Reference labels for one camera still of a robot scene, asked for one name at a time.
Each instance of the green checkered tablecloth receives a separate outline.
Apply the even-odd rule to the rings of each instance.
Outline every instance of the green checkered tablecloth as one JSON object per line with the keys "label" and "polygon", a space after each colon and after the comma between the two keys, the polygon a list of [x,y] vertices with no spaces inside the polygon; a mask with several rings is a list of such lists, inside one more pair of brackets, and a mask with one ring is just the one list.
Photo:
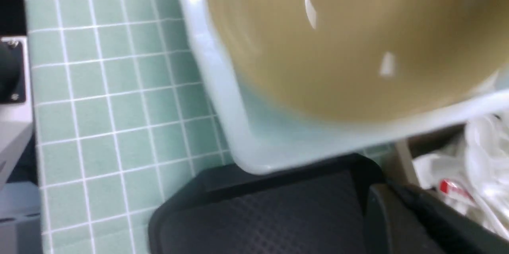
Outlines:
{"label": "green checkered tablecloth", "polygon": [[147,254],[156,207],[202,169],[232,163],[179,2],[26,7],[44,251]]}

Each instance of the screw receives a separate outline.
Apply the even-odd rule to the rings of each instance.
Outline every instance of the screw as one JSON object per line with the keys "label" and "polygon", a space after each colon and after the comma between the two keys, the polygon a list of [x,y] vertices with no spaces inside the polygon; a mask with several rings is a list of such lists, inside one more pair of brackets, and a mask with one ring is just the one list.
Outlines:
{"label": "screw", "polygon": [[7,42],[7,45],[9,46],[10,49],[16,48],[16,46],[18,46],[18,44],[19,44],[19,41],[16,41],[16,40],[11,40],[11,41]]}

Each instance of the white bowl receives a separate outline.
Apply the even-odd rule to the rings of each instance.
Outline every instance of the white bowl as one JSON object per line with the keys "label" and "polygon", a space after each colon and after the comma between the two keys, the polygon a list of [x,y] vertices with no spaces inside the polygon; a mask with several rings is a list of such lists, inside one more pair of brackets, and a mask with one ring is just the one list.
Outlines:
{"label": "white bowl", "polygon": [[509,107],[497,91],[384,124],[303,120],[269,106],[242,87],[209,17],[206,0],[180,0],[189,40],[205,87],[237,165],[253,174],[307,165]]}

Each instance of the black chair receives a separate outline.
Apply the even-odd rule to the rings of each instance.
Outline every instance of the black chair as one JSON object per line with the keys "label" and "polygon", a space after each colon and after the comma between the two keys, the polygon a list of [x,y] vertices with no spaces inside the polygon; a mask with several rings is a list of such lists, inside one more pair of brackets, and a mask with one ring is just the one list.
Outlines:
{"label": "black chair", "polygon": [[509,253],[507,241],[358,154],[268,176],[203,171],[151,217],[152,254]]}

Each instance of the black object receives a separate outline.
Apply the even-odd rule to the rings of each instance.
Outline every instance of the black object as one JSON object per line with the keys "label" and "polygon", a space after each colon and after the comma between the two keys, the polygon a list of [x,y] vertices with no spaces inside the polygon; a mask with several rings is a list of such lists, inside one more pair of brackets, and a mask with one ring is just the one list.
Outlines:
{"label": "black object", "polygon": [[0,43],[0,102],[9,98],[18,84],[20,65],[7,45]]}
{"label": "black object", "polygon": [[[380,167],[357,154],[269,176],[236,165],[203,171],[151,217],[152,254],[508,253],[509,245],[453,210],[436,211],[415,189],[391,189]],[[455,227],[497,239],[491,246],[444,231]],[[447,243],[460,243],[450,247]],[[470,252],[460,252],[473,246]]]}
{"label": "black object", "polygon": [[32,135],[25,150],[21,154],[18,163],[7,178],[7,183],[31,182],[39,185],[37,177],[37,160],[35,151],[35,135]]}
{"label": "black object", "polygon": [[362,205],[382,182],[360,155],[269,176],[210,169],[153,214],[151,252],[362,254]]}
{"label": "black object", "polygon": [[27,100],[23,60],[23,42],[0,42],[0,104]]}
{"label": "black object", "polygon": [[0,0],[0,37],[27,35],[24,0]]}

